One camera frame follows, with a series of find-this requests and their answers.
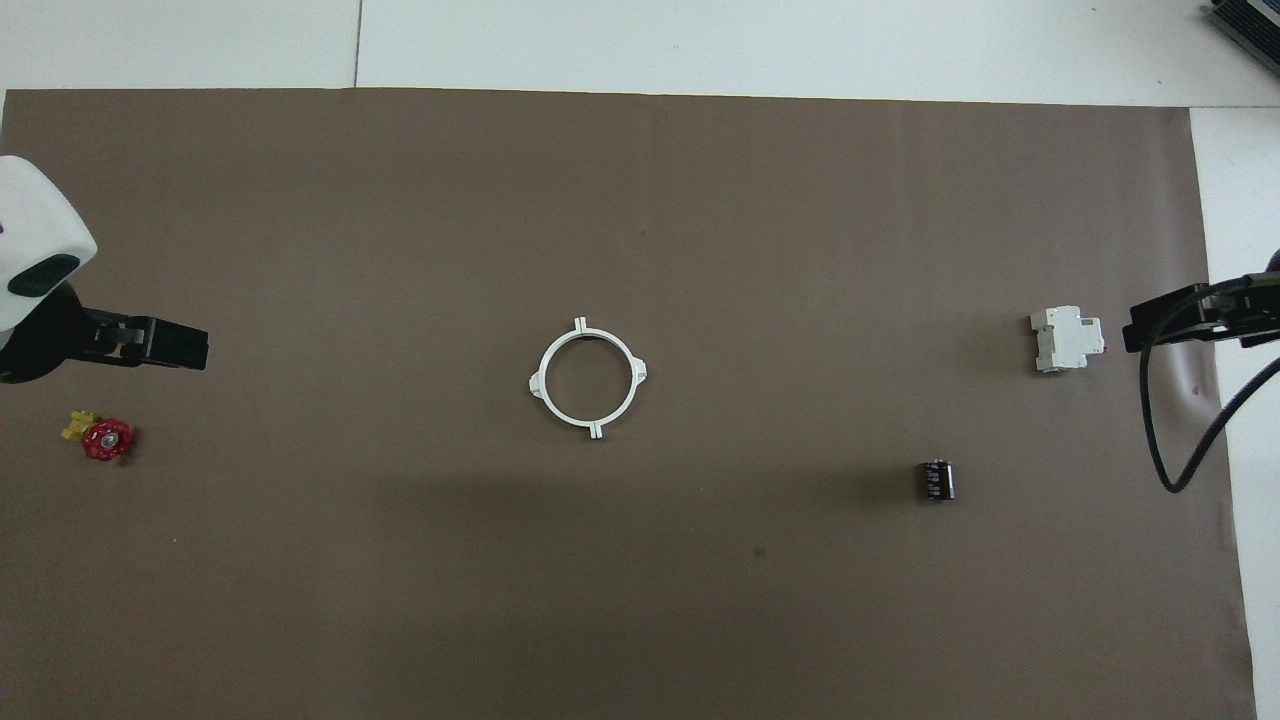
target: white floor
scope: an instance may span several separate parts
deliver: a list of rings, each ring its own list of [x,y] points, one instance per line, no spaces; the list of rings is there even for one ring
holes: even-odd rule
[[[27,87],[485,87],[1190,106],[1211,279],[1280,249],[1280,78],[1203,0],[12,0]],[[1224,396],[1275,348],[1220,343]],[[1258,715],[1280,719],[1280,386],[1228,429]]]

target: black vent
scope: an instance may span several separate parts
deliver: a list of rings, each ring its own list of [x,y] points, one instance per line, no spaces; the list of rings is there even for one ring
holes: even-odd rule
[[[1280,76],[1280,1],[1213,0],[1208,19]]]

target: red knob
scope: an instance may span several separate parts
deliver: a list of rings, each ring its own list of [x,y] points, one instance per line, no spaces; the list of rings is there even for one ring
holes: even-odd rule
[[[110,460],[123,455],[133,442],[133,430],[124,420],[108,418],[84,433],[84,455],[93,460]]]

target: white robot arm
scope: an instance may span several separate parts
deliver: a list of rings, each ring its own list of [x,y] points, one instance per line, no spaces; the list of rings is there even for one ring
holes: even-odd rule
[[[0,382],[36,379],[68,359],[205,369],[209,333],[79,304],[67,278],[96,252],[58,187],[27,160],[0,156]]]

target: black cable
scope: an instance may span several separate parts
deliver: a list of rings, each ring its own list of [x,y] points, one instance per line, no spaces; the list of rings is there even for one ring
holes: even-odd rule
[[[1188,483],[1192,482],[1192,477],[1199,468],[1204,455],[1208,452],[1210,446],[1217,439],[1217,436],[1222,433],[1222,428],[1226,427],[1228,420],[1235,415],[1235,411],[1240,409],[1244,402],[1253,396],[1267,380],[1270,380],[1276,374],[1280,374],[1280,357],[1276,357],[1266,368],[1262,369],[1257,375],[1245,383],[1240,392],[1235,393],[1235,397],[1228,402],[1222,411],[1213,418],[1210,423],[1208,429],[1201,437],[1201,441],[1196,445],[1196,450],[1192,452],[1187,465],[1183,471],[1178,475],[1178,480],[1170,480],[1169,473],[1165,470],[1165,461],[1160,456],[1160,445],[1156,442],[1156,425],[1151,419],[1151,388],[1148,386],[1149,365],[1151,365],[1151,351],[1156,347],[1160,341],[1161,333],[1169,327],[1169,323],[1175,315],[1187,310],[1188,307],[1196,305],[1201,300],[1211,295],[1219,293],[1231,293],[1245,287],[1253,281],[1248,277],[1235,278],[1220,283],[1211,284],[1204,290],[1184,297],[1183,300],[1175,302],[1165,311],[1164,315],[1156,320],[1156,324],[1151,328],[1151,334],[1147,336],[1147,342],[1142,346],[1142,357],[1138,360],[1138,395],[1142,400],[1142,423],[1143,428],[1147,430],[1147,450],[1151,451],[1151,461],[1156,465],[1156,474],[1160,475],[1160,484],[1165,486],[1165,489],[1172,493],[1181,492],[1187,488]]]

